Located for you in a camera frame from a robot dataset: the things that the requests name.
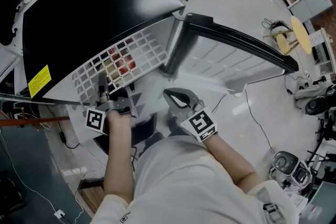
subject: white tiled floor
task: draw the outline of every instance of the white tiled floor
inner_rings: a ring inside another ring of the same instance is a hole
[[[265,29],[261,26],[264,18],[284,20],[289,23],[291,15],[283,0],[183,1],[186,4],[186,12],[212,16],[216,23],[235,28],[260,40],[265,33]],[[264,42],[274,46],[272,39],[264,40]],[[293,76],[304,77],[302,70],[306,70],[315,79],[313,58],[305,55],[300,48],[297,52],[298,54],[294,51],[291,56],[298,61],[300,72]],[[295,91],[299,81],[293,81],[287,77],[287,88]],[[285,90],[284,78],[279,77],[251,84],[247,87],[247,93],[252,113],[262,125],[274,150],[290,151],[300,158],[305,158],[306,150],[312,150],[316,144],[315,131],[318,129],[318,120],[315,117],[303,115],[295,108],[293,96]],[[213,107],[221,96],[222,94],[212,95],[205,101],[208,102],[207,105]],[[272,153],[262,130],[249,113],[245,93],[240,97],[226,96],[215,117],[221,137],[246,157],[262,177],[266,178]],[[159,130],[160,126],[162,126],[162,121],[159,120]],[[56,163],[61,170],[85,166],[88,171],[93,171],[99,169],[102,164],[106,164],[107,156],[94,141],[83,143],[82,146],[86,149],[79,146],[71,152],[62,146],[60,141],[57,141],[58,138],[52,138],[53,134],[47,135]],[[71,134],[71,131],[67,132],[67,135],[69,145],[75,145],[77,138]],[[104,170],[101,170],[90,176],[102,177],[103,173]],[[79,178],[80,176],[65,177],[72,189],[76,189]]]

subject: hand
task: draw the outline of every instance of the hand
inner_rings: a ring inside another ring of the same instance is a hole
[[[131,114],[119,114],[116,110],[110,111],[106,116],[110,136],[131,135]]]

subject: wooden board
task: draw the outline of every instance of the wooden board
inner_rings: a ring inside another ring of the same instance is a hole
[[[309,35],[308,35],[305,27],[303,26],[302,22],[300,22],[300,20],[297,17],[291,16],[290,17],[290,23],[292,25],[292,29],[293,29],[293,32],[296,36],[296,39],[298,40],[298,42],[301,45],[301,47],[303,48],[303,50],[307,54],[311,54],[312,49],[311,49],[311,43],[310,43]]]
[[[78,192],[86,204],[90,207],[92,212],[95,214],[104,199],[104,190],[102,187],[80,189]]]

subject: electronic device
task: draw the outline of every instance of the electronic device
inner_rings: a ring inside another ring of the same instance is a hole
[[[272,159],[273,168],[270,178],[283,188],[300,190],[308,186],[312,180],[310,168],[305,162],[289,152],[279,151]]]
[[[295,106],[304,109],[307,115],[323,116],[328,110],[336,107],[336,88],[335,85],[329,86],[325,93],[318,92],[315,97],[303,97],[295,102]]]

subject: refrigerator door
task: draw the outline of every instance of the refrigerator door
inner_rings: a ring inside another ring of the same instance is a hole
[[[61,100],[79,101],[80,95],[81,102],[89,102],[97,95],[93,85],[99,72],[107,72],[111,80],[121,78],[118,83],[110,81],[115,89],[146,74],[164,57],[154,25],[183,8],[180,0],[38,0],[24,14],[23,23],[30,96],[37,101],[50,90],[58,92],[54,88],[61,83],[66,93]],[[144,65],[132,62],[135,56],[145,56],[149,63],[135,71]],[[68,90],[67,81],[73,90]]]
[[[293,58],[260,40],[189,13],[164,71],[191,84],[240,93],[248,83],[298,70]]]

